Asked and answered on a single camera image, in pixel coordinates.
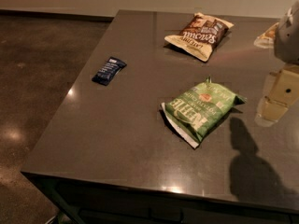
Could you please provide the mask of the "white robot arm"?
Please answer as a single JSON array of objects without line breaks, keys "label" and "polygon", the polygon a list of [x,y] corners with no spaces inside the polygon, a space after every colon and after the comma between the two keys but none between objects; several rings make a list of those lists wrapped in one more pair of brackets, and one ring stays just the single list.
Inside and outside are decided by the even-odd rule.
[{"label": "white robot arm", "polygon": [[278,23],[274,52],[285,63],[299,64],[299,0],[293,3]]}]

